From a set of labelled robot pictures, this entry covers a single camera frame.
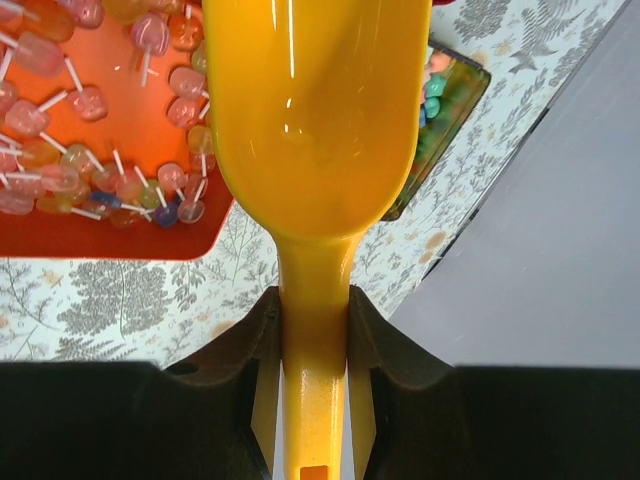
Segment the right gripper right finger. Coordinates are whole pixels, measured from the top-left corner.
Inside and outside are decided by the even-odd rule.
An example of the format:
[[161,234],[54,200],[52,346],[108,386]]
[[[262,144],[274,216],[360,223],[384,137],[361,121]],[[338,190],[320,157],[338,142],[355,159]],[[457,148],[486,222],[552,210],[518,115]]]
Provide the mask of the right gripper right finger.
[[359,479],[635,479],[633,369],[452,366],[352,288],[348,373]]

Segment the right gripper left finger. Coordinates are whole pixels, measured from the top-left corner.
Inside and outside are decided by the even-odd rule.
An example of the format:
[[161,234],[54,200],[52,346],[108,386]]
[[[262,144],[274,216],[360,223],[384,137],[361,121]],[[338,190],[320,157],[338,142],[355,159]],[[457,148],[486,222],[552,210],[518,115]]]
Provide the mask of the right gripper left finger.
[[280,301],[168,368],[148,362],[1,366],[5,479],[268,479]]

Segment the orange tray clear lollipops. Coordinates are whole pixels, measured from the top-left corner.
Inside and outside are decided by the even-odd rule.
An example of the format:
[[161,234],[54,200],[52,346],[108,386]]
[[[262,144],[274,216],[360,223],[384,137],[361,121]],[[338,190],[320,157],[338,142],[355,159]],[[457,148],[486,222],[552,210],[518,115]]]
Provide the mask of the orange tray clear lollipops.
[[1,5],[1,254],[192,260],[232,197],[189,1]]

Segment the yellow plastic scoop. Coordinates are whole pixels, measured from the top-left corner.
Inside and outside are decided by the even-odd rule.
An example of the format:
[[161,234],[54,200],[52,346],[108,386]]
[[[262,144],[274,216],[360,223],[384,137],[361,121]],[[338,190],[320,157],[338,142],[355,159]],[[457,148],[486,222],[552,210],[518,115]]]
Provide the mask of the yellow plastic scoop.
[[207,1],[215,154],[273,238],[284,474],[340,475],[353,259],[410,170],[428,1]]

